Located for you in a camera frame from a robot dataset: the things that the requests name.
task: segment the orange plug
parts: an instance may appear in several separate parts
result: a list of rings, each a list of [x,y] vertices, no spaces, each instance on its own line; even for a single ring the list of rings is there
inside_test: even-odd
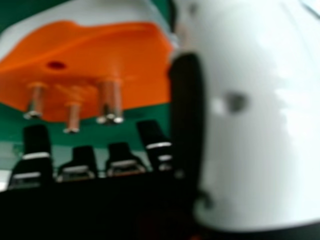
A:
[[[170,41],[153,23],[46,25],[0,62],[0,102],[27,119],[121,123],[122,111],[169,102]]]

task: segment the orange object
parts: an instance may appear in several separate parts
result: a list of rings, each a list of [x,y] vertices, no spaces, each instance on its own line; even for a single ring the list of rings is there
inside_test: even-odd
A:
[[[169,102],[172,46],[152,23],[84,27],[71,21],[46,25],[23,39],[0,62],[0,102],[25,111],[30,87],[45,86],[43,119],[66,120],[70,103],[80,118],[99,114],[97,83],[119,81],[123,109]]]

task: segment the green background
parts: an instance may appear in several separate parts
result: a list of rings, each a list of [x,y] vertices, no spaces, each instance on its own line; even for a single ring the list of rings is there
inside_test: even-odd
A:
[[[7,27],[25,18],[47,10],[67,0],[5,0],[0,3],[0,33]],[[167,1],[154,0],[162,15],[168,19]],[[22,129],[29,125],[45,124],[50,132],[54,146],[66,146],[65,151],[61,147],[53,147],[55,166],[63,164],[71,158],[71,147],[92,145],[99,149],[106,149],[107,145],[116,142],[128,142],[131,149],[141,152],[143,146],[140,142],[136,129],[136,122],[141,120],[156,119],[165,134],[169,134],[169,106],[168,104],[149,106],[127,110],[124,113],[125,122],[117,126],[101,126],[96,124],[95,119],[87,119],[81,122],[81,130],[76,135],[64,134],[64,123],[46,123],[41,120],[25,120],[22,112],[0,104],[0,169],[10,170],[23,152]],[[98,161],[100,168],[103,167],[103,154]]]

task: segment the white casing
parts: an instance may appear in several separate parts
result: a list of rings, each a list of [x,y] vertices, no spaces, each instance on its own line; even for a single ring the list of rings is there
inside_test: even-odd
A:
[[[73,21],[87,27],[130,22],[155,23],[170,38],[166,21],[149,0],[71,0],[7,28],[0,36],[0,61],[27,35],[58,21]]]
[[[213,206],[198,200],[197,220],[244,233],[319,222],[319,19],[299,0],[175,2],[180,51],[204,76],[199,188]],[[228,93],[246,108],[229,113]]]

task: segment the silver metal pin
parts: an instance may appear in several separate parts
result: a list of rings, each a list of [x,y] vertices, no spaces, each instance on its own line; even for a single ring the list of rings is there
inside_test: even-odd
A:
[[[25,119],[39,119],[43,115],[45,87],[36,85],[31,88],[31,100],[27,112],[23,115]]]
[[[79,104],[71,104],[67,106],[68,118],[66,121],[66,127],[63,130],[65,134],[76,134],[80,132],[80,110]]]
[[[98,84],[98,124],[121,124],[124,121],[121,84],[116,81],[102,81]]]

